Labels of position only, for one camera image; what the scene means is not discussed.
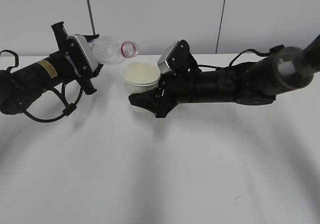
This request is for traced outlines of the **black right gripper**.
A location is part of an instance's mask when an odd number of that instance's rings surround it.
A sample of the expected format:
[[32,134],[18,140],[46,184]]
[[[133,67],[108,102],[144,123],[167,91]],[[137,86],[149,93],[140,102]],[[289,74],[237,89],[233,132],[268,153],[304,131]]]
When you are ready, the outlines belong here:
[[129,95],[132,106],[151,112],[155,118],[165,118],[182,103],[197,103],[196,82],[200,70],[173,71],[162,74],[158,88]]

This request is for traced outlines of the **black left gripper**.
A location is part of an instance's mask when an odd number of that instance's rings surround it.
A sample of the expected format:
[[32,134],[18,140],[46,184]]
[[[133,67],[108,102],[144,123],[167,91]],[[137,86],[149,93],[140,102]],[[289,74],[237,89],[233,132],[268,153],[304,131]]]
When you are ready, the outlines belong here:
[[65,59],[73,68],[74,74],[79,78],[79,85],[86,95],[97,91],[91,79],[99,75],[103,65],[94,56],[90,43],[98,39],[99,35],[68,35],[64,22],[51,26],[58,51],[50,54],[55,60]]

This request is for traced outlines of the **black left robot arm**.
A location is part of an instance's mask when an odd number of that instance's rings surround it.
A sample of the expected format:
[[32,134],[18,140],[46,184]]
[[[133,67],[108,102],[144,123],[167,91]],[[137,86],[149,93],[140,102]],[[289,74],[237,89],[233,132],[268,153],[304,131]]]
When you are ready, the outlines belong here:
[[63,22],[52,25],[58,50],[48,57],[18,69],[19,56],[14,56],[14,66],[0,73],[0,111],[7,115],[28,114],[27,109],[47,91],[54,92],[63,102],[63,116],[69,115],[77,103],[68,103],[65,97],[66,85],[76,81],[80,94],[96,92],[91,79],[99,75],[102,64],[98,63],[91,51],[90,43],[98,35],[69,35]]

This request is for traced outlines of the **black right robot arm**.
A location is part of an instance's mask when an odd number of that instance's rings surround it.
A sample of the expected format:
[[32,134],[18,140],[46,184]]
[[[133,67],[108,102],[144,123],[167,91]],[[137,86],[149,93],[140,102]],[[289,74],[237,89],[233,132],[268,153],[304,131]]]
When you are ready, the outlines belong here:
[[271,48],[257,52],[260,60],[225,67],[210,67],[206,72],[197,63],[185,40],[172,44],[157,66],[158,86],[129,95],[131,105],[150,111],[156,118],[166,117],[178,104],[237,103],[268,105],[277,95],[308,86],[320,70],[319,38],[306,48]]

